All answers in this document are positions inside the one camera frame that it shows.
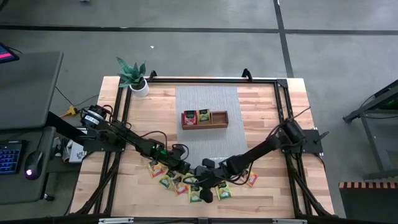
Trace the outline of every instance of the keyboard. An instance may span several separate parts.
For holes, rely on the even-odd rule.
[[[0,142],[0,175],[18,173],[23,145],[23,140]]]

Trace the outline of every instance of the gray floor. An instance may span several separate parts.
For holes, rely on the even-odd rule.
[[[280,0],[286,29],[394,30],[398,1]],[[0,12],[8,24],[63,26],[278,28],[272,0],[12,0]],[[73,102],[97,94],[102,77],[115,75],[115,56],[146,60],[162,76],[286,77],[279,34],[181,32],[51,32],[0,30],[0,41],[23,52],[61,50],[57,86]],[[397,79],[396,35],[287,35],[294,77],[305,79],[313,119],[323,140],[335,213],[345,216],[338,182],[361,181],[377,171],[362,124],[341,119]],[[68,103],[56,93],[52,111]],[[75,183],[76,175],[58,176]],[[0,219],[63,215],[73,184],[59,184],[56,202],[1,207]]]

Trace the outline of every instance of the wooden tray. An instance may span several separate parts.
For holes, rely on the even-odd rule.
[[[184,125],[184,114],[181,114],[181,125],[183,130],[195,129],[213,129],[213,128],[227,128],[228,127],[228,113],[227,111],[210,111],[211,122],[198,123],[197,125]]]

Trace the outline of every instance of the gray placemat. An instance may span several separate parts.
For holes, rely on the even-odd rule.
[[[201,165],[204,158],[216,163],[247,151],[238,91],[235,86],[178,86],[175,91],[177,140],[190,148],[187,162]],[[220,129],[183,130],[185,110],[227,111],[229,125]]]

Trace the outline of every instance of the wooden table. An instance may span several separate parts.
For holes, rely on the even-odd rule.
[[[119,77],[104,77],[99,105],[114,105]],[[304,81],[301,78],[288,79],[290,99],[294,114],[309,106]],[[144,134],[161,130],[168,135],[169,143],[177,143],[175,112],[175,87],[177,85],[203,84],[150,84],[147,97],[132,97],[127,121],[132,130]],[[242,119],[248,149],[264,140],[269,131],[279,123],[274,87],[270,84],[231,84],[238,87]],[[280,91],[285,109],[283,92]],[[119,112],[123,113],[124,90]],[[297,119],[303,129],[313,128],[312,114],[308,110]],[[164,141],[160,134],[150,136]],[[71,212],[77,211],[89,199],[100,179],[103,152],[95,152],[83,161]],[[292,199],[285,157],[280,151],[273,151],[257,160],[253,171],[259,175],[253,188],[231,184],[233,198],[224,201],[214,199],[213,203],[189,203],[188,195],[176,196],[159,184],[160,177],[151,179],[146,165],[134,147],[128,146],[119,167],[118,181],[114,195],[112,216],[131,217],[219,217],[219,218],[288,218],[294,217]],[[325,209],[333,213],[325,171],[319,158],[303,155],[307,184]],[[304,212],[303,197],[298,190],[300,208]],[[106,205],[108,190],[105,189],[103,207]]]

